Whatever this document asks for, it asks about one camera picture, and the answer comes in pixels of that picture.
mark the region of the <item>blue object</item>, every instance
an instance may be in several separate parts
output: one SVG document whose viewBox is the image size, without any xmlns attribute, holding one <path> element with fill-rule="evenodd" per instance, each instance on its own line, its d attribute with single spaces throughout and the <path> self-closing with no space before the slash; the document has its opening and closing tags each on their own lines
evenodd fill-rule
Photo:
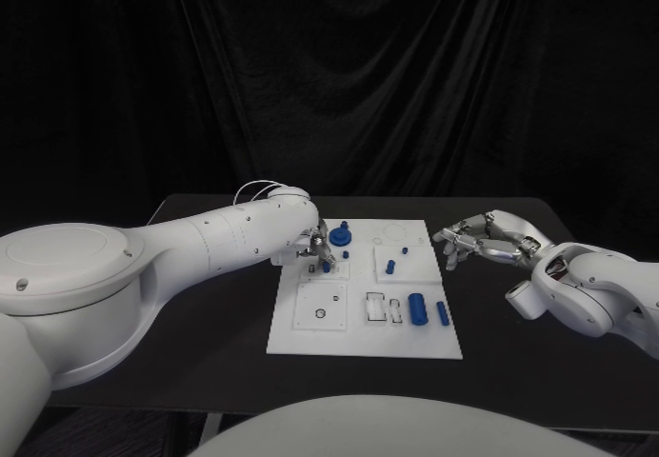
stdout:
<svg viewBox="0 0 659 457">
<path fill-rule="evenodd" d="M 353 234 L 347 230 L 347 224 L 346 224 L 344 228 L 343 227 L 334 228 L 333 231 L 328 233 L 328 242 L 334 246 L 346 246 L 350 244 L 351 241 L 353 241 Z"/>
<path fill-rule="evenodd" d="M 436 302 L 436 311 L 439 312 L 439 320 L 442 321 L 442 326 L 447 326 L 449 324 L 449 322 L 448 322 L 448 314 L 445 313 L 444 302 Z"/>
<path fill-rule="evenodd" d="M 422 295 L 412 293 L 408 297 L 409 300 L 409 317 L 415 326 L 424 326 L 428 323 L 428 314 L 425 313 L 425 302 Z"/>
</svg>

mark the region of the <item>white cable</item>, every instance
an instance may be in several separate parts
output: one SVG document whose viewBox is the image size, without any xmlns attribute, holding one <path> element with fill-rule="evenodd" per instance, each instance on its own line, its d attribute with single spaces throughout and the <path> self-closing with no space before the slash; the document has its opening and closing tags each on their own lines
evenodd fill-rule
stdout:
<svg viewBox="0 0 659 457">
<path fill-rule="evenodd" d="M 259 180 L 256 180 L 256 181 L 249 181 L 249 182 L 237 189 L 236 196 L 233 197 L 233 205 L 236 204 L 237 196 L 240 195 L 240 191 L 243 190 L 243 188 L 245 188 L 249 184 L 255 184 L 255 183 L 271 183 L 271 184 L 278 184 L 279 186 L 285 186 L 284 184 L 279 184 L 279 183 L 276 183 L 275 181 L 271 181 L 269 179 L 259 179 Z"/>
<path fill-rule="evenodd" d="M 250 197 L 249 202 L 252 202 L 252 201 L 256 199 L 256 197 L 265 192 L 265 190 L 268 190 L 269 188 L 281 188 L 281 187 L 282 187 L 282 184 L 278 184 L 278 183 L 276 183 L 276 184 L 269 184 L 268 186 L 265 186 L 265 187 L 258 191 L 258 193 L 253 195 L 253 197 Z"/>
</svg>

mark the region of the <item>black table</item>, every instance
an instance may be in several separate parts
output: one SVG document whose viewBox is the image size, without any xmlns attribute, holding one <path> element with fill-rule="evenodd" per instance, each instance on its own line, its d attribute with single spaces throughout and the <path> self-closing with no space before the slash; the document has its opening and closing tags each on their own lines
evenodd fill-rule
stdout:
<svg viewBox="0 0 659 457">
<path fill-rule="evenodd" d="M 226 195 L 173 195 L 152 223 L 230 205 Z M 556 242 L 572 237 L 530 198 L 314 197 L 321 217 L 424 219 L 429 234 L 506 210 Z M 592 339 L 546 313 L 526 321 L 503 295 L 529 274 L 484 259 L 444 271 L 464 360 L 265 353 L 279 268 L 269 262 L 181 292 L 126 360 L 96 380 L 53 392 L 51 406 L 261 413 L 340 394 L 405 395 L 488 409 L 540 426 L 659 431 L 659 361 L 623 338 Z"/>
</svg>

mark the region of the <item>black curtain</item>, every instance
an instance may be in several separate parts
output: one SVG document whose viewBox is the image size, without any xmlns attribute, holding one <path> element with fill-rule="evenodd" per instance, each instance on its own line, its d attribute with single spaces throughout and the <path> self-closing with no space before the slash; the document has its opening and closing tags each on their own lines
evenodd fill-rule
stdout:
<svg viewBox="0 0 659 457">
<path fill-rule="evenodd" d="M 2 230 L 174 192 L 535 196 L 659 257 L 659 3 L 7 0 Z"/>
</svg>

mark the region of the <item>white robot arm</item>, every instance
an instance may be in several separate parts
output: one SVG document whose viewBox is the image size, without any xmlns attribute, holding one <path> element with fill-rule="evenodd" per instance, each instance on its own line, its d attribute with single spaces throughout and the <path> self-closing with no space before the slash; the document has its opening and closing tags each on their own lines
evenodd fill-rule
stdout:
<svg viewBox="0 0 659 457">
<path fill-rule="evenodd" d="M 445 240 L 448 270 L 473 255 L 530 270 L 530 279 L 504 294 L 526 319 L 549 310 L 584 335 L 615 333 L 659 359 L 659 264 L 579 243 L 555 245 L 526 220 L 499 210 L 432 238 Z"/>
<path fill-rule="evenodd" d="M 266 259 L 317 255 L 334 265 L 308 194 L 141 228 L 54 224 L 0 238 L 0 456 L 11 455 L 51 389 L 126 357 L 170 298 Z"/>
</svg>

